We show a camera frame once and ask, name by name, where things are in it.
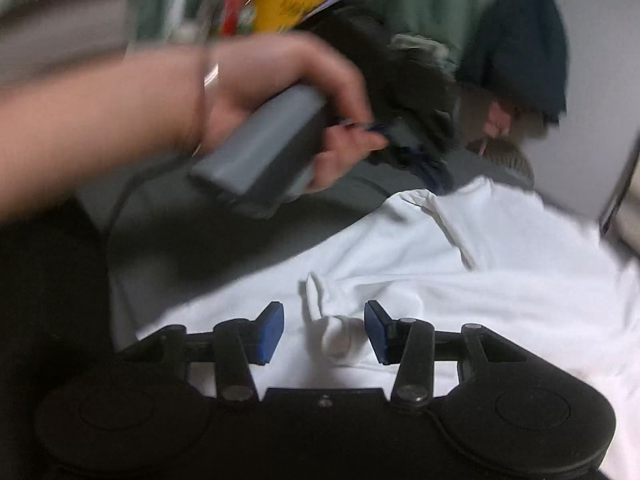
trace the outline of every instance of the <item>hand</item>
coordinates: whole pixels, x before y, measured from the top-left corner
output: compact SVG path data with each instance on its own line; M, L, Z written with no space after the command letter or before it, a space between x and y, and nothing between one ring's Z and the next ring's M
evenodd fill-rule
M517 117L518 109L511 102L506 99L491 101L482 130L492 139L507 137L511 132L511 125Z
M339 113L369 123L372 113L359 70L328 44L310 34L259 34L223 41L213 59L220 65L213 106L202 142L213 150L269 97L299 80L329 94ZM333 126L324 134L324 152L316 156L310 191L331 186L370 152L386 146L379 134L360 127Z

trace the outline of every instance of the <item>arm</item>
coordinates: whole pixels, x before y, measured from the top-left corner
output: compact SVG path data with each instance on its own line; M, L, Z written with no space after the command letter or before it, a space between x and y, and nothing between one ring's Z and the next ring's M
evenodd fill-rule
M175 48L13 89L0 100L0 222L119 164L197 145L204 49Z
M204 75L213 60L220 76L214 95L205 96ZM119 164L172 148L189 152L198 144L203 152L214 150L270 96L301 79L323 88L344 118L372 120L360 72L307 34L259 34L212 50L165 48L5 91L0 223ZM329 128L311 190L329 187L385 145L360 126Z

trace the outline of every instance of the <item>dark jacket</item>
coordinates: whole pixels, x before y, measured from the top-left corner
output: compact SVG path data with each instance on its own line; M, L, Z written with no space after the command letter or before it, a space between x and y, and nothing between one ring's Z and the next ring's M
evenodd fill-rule
M554 0L496 0L456 74L558 122L566 111L568 46Z

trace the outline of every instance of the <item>white bedsheet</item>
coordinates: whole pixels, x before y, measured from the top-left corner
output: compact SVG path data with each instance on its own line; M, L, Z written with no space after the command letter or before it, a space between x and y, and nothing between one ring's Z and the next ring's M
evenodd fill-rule
M285 333L271 364L252 368L261 392L378 386L388 394L397 367L375 360L362 321L367 300L437 330L478 322L599 389L618 419L603 471L638 480L639 283L635 264L620 266L594 225L479 178L449 197L395 195L319 246L176 308L139 336L172 323L204 332L281 301ZM192 377L214 394L210 367ZM435 393L456 384L454 366L437 364Z

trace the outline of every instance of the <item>metal bolt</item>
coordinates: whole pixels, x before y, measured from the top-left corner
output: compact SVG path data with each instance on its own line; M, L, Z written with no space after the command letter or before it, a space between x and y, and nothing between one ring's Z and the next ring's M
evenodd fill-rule
M333 405L334 404L331 402L331 399L328 395L323 395L322 397L320 397L320 400L318 400L318 406L320 406L321 408L330 408Z
M222 390L222 397L225 400L230 400L232 402L243 402L244 400L249 400L254 396L254 392L251 388L247 386L240 386L235 384L234 386L228 386L224 390Z
M423 386L406 384L398 388L398 397L406 402L422 402L429 397L429 391Z

